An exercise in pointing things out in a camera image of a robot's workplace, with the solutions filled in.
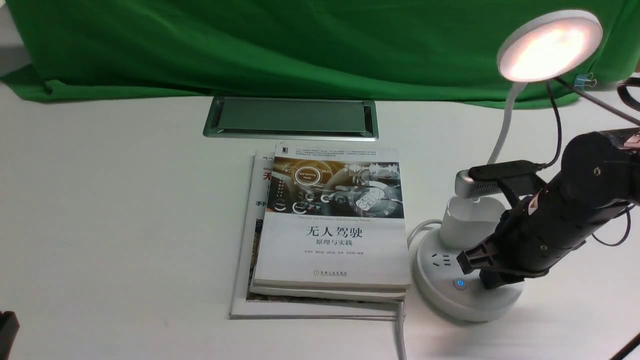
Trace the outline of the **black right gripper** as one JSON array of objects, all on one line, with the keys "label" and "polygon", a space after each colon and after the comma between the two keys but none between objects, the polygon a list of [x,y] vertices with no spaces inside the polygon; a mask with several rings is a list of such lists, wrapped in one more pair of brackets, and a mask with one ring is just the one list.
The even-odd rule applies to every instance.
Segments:
[{"label": "black right gripper", "polygon": [[541,191],[508,211],[494,235],[455,259],[464,275],[480,271],[487,290],[541,277],[629,205],[618,201],[591,208],[560,190]]}]

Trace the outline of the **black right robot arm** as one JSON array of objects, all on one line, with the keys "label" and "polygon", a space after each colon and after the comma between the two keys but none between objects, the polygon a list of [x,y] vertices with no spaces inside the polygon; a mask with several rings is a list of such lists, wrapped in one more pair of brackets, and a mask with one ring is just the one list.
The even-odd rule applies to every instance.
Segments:
[{"label": "black right robot arm", "polygon": [[594,131],[574,137],[560,171],[510,210],[482,242],[480,279],[498,289],[545,276],[587,237],[639,203],[639,150],[626,146],[637,129]]}]

